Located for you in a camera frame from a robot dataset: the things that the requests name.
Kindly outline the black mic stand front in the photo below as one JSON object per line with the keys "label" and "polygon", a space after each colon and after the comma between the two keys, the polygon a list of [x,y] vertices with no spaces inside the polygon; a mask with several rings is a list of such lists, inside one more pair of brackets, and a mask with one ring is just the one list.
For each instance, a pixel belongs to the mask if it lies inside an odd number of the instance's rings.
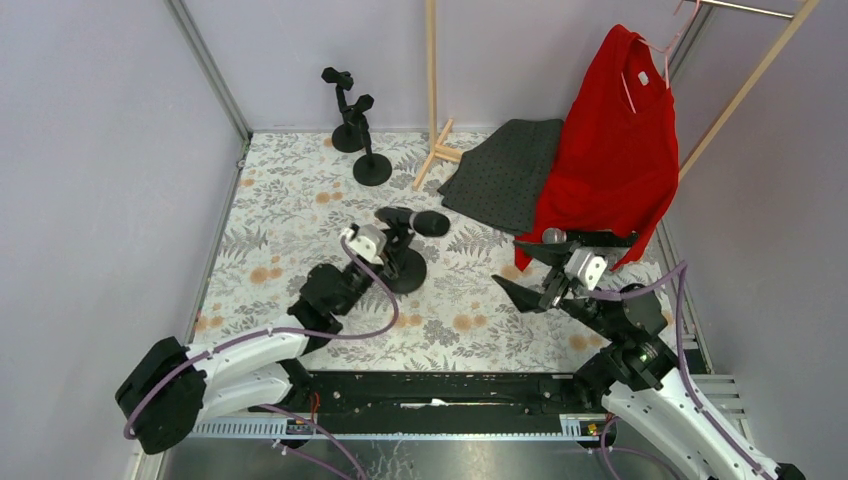
{"label": "black mic stand front", "polygon": [[425,258],[411,246],[416,233],[397,224],[389,224],[382,232],[387,243],[380,277],[395,294],[407,295],[418,290],[426,280],[427,265]]}

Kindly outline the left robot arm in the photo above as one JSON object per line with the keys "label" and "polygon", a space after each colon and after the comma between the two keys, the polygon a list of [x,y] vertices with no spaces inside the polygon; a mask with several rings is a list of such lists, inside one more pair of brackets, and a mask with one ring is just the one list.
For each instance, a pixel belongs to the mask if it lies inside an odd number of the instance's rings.
{"label": "left robot arm", "polygon": [[[118,387],[115,401],[125,416],[123,435],[147,454],[164,452],[205,421],[261,404],[276,405],[305,391],[309,374],[302,356],[331,341],[360,341],[388,332],[399,319],[394,283],[412,270],[417,281],[426,264],[410,244],[407,221],[347,228],[340,244],[349,256],[343,269],[320,264],[308,274],[296,300],[275,322],[205,343],[183,344],[170,336],[150,347]],[[387,324],[365,333],[344,333],[340,317],[377,285],[392,305]]]}

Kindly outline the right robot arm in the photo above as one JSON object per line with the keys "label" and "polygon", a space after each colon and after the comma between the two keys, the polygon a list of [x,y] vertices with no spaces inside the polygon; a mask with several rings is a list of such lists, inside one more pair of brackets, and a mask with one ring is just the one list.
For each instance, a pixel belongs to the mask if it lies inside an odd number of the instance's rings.
{"label": "right robot arm", "polygon": [[611,414],[606,431],[627,423],[685,479],[803,478],[797,466],[760,451],[710,401],[692,379],[682,339],[673,345],[662,339],[668,322],[656,292],[674,277],[683,279],[685,264],[650,285],[602,290],[607,262],[590,247],[575,241],[515,245],[551,268],[542,291],[494,278],[515,308],[561,310],[608,342],[573,375],[580,401]]}

